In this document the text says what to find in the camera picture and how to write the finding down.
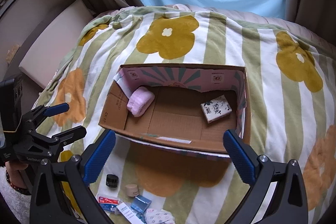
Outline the left hand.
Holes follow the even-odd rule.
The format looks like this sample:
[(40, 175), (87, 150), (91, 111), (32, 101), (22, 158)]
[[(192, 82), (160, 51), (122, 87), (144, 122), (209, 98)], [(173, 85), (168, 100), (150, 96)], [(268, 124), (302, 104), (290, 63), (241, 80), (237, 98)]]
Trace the left hand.
[(10, 180), (14, 181), (20, 178), (20, 171), (25, 170), (28, 167), (28, 164), (17, 161), (8, 161), (5, 163), (5, 166)]

